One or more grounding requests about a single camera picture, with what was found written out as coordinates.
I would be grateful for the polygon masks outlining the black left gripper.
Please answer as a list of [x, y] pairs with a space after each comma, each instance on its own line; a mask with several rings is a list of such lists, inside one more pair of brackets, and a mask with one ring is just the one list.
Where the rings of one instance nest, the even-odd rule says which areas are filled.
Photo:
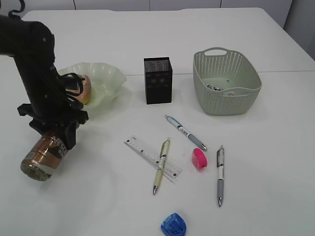
[[83, 111], [83, 104], [75, 98], [61, 100], [61, 104], [50, 104], [45, 98], [41, 107], [32, 104], [22, 104], [17, 110], [20, 116], [33, 118], [30, 126], [44, 133], [50, 129], [58, 130], [66, 148], [71, 150], [76, 145], [76, 130], [88, 120], [88, 112]]

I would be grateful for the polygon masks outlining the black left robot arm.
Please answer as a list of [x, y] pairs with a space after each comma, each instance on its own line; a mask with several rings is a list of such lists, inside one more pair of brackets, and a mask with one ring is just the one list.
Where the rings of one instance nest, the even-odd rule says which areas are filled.
[[43, 23], [0, 17], [0, 53], [14, 59], [30, 101], [18, 107], [19, 115], [32, 117], [30, 127], [41, 135], [55, 131], [71, 150], [77, 128], [89, 119], [77, 99], [84, 78], [57, 72], [54, 46], [54, 35]]

